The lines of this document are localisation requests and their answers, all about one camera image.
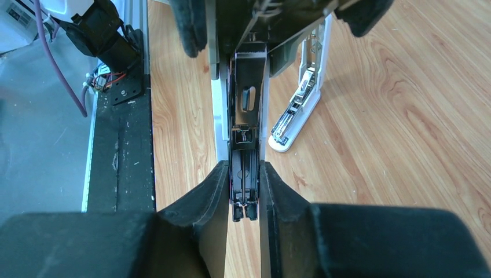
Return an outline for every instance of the wooden floor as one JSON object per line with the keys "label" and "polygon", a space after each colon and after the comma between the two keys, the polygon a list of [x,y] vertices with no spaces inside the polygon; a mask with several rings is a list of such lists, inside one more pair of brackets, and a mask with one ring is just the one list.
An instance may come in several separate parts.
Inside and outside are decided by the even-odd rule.
{"label": "wooden floor", "polygon": [[[397,0],[365,38],[334,22],[323,97],[287,153],[268,149],[309,201],[454,211],[491,262],[491,2]],[[207,53],[187,58],[171,10],[149,2],[157,203],[216,164]],[[298,62],[272,80],[269,126]],[[226,277],[259,277],[258,221],[230,221]]]}

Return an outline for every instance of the metal slot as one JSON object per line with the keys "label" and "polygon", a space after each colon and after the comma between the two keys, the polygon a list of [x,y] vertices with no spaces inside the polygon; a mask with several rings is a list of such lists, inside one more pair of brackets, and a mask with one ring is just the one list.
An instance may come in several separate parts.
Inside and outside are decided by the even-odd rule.
{"label": "metal slot", "polygon": [[315,67],[316,66],[316,54],[317,54],[317,48],[320,46],[319,43],[317,43],[316,40],[316,30],[310,34],[310,37],[307,38],[306,40],[306,47],[307,47],[307,67]]}
{"label": "metal slot", "polygon": [[230,201],[232,220],[257,219],[259,198],[259,119],[267,49],[244,43],[230,61],[228,84],[230,128]]}

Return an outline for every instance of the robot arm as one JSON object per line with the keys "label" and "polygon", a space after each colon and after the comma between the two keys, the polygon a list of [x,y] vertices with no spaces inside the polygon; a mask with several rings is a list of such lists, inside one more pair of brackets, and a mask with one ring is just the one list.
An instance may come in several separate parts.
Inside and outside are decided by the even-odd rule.
{"label": "robot arm", "polygon": [[111,71],[126,71],[138,61],[135,43],[110,0],[41,0],[41,4],[83,54],[99,58]]}

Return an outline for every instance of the purple cable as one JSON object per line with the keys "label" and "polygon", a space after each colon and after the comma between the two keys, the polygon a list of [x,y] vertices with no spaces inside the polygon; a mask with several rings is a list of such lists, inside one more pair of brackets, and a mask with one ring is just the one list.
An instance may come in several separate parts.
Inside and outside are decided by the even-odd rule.
{"label": "purple cable", "polygon": [[63,73],[61,73],[60,68],[56,64],[56,61],[53,58],[53,55],[51,54],[51,51],[49,50],[49,47],[47,45],[46,37],[45,37],[45,29],[43,27],[43,17],[41,14],[41,3],[39,0],[34,0],[34,10],[36,13],[36,23],[38,26],[38,33],[39,33],[39,39],[41,40],[41,44],[43,45],[44,51],[50,60],[54,71],[56,72],[56,75],[60,79],[61,83],[67,90],[68,94],[72,99],[74,100],[75,104],[77,105],[78,109],[82,113],[82,116],[85,118],[87,117],[87,110],[85,109],[85,105],[82,104],[82,102],[77,98],[75,92],[73,91],[72,87],[70,87],[70,84],[68,84],[67,80],[65,79],[65,76],[63,76]]}
{"label": "purple cable", "polygon": [[52,17],[49,17],[49,18],[51,19],[51,22],[54,25],[53,39],[55,39],[56,38],[56,34],[58,33],[58,29],[60,29],[60,25]]}
{"label": "purple cable", "polygon": [[89,89],[88,86],[84,86],[82,89],[82,94],[80,95],[80,99],[82,100],[82,107],[85,110],[85,113],[87,113],[87,108],[85,106],[85,96],[87,95],[88,89]]}

